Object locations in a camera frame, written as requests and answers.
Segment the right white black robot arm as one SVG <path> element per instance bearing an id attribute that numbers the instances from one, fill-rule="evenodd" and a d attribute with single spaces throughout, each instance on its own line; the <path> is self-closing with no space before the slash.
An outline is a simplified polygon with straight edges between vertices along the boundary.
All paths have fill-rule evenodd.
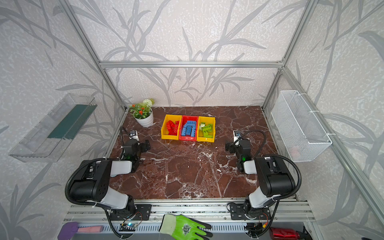
<path id="1" fill-rule="evenodd" d="M 285 156 L 270 154 L 252 158 L 248 140 L 226 143 L 225 150 L 236 155 L 241 172 L 257 175 L 259 184 L 242 204 L 228 204 L 232 220 L 271 220 L 270 207 L 295 195 L 302 185 L 298 166 Z"/>

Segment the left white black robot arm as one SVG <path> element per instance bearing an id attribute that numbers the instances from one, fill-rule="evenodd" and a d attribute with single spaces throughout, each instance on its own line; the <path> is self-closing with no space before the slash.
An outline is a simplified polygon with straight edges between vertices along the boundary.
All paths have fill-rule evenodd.
<path id="1" fill-rule="evenodd" d="M 118 159 L 99 158 L 84 160 L 70 176 L 66 187 L 67 200 L 75 205 L 95 206 L 106 211 L 110 221 L 147 221 L 151 205 L 136 205 L 131 195 L 110 187 L 110 178 L 135 173 L 141 154 L 151 149 L 148 140 L 143 143 L 130 139 L 123 145 Z"/>

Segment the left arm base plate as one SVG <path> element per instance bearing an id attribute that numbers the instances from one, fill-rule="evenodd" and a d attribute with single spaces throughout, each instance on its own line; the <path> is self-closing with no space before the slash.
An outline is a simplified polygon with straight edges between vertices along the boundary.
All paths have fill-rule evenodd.
<path id="1" fill-rule="evenodd" d="M 148 221 L 151 214 L 151 204 L 138 204 L 136 208 L 132 210 L 113 210 L 110 213 L 110 219 L 112 221 Z"/>

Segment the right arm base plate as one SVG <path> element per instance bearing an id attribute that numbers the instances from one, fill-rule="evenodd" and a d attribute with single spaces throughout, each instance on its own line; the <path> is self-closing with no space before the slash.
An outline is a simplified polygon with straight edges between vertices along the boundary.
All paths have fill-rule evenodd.
<path id="1" fill-rule="evenodd" d="M 271 218 L 269 208 L 252 208 L 248 204 L 228 203 L 231 220 L 268 221 Z"/>

